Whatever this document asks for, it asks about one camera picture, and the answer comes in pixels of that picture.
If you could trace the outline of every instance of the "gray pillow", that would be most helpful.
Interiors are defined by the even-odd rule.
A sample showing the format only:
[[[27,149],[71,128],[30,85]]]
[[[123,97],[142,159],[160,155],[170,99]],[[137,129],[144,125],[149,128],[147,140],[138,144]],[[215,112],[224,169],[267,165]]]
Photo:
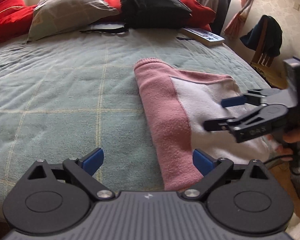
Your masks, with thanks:
[[[119,11],[104,0],[40,0],[27,41],[77,30]]]

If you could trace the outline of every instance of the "light switch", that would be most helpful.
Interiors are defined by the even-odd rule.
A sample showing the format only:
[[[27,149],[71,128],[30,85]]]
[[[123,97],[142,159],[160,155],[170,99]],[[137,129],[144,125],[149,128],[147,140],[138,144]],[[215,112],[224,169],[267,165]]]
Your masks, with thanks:
[[[293,8],[296,9],[297,11],[300,9],[300,4],[294,3]]]

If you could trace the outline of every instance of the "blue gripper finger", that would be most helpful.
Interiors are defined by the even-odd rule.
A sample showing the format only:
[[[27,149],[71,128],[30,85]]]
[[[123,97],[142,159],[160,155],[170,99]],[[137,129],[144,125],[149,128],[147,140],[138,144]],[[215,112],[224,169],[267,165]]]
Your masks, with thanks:
[[[217,160],[205,152],[195,149],[192,154],[194,166],[200,173],[205,176],[217,166]]]
[[[238,96],[234,98],[226,98],[221,100],[221,106],[223,108],[230,106],[240,106],[244,105],[247,102],[247,98],[245,96]]]
[[[80,167],[92,176],[103,164],[103,159],[103,150],[101,148],[94,149],[79,160]]]

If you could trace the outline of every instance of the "backpack strap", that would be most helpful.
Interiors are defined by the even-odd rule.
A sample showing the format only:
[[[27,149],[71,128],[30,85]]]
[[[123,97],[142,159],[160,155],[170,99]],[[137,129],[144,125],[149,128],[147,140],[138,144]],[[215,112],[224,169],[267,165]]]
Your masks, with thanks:
[[[115,29],[92,29],[86,31],[80,31],[81,33],[111,33],[111,34],[118,34],[118,33],[125,33],[129,31],[129,27],[127,24],[124,27],[115,28]]]

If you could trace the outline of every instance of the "black backpack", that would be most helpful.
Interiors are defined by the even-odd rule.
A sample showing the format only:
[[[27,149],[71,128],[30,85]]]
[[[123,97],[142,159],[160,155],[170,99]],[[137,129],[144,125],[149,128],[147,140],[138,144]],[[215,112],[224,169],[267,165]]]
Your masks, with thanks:
[[[191,17],[191,10],[180,0],[121,0],[121,10],[132,28],[178,29]]]

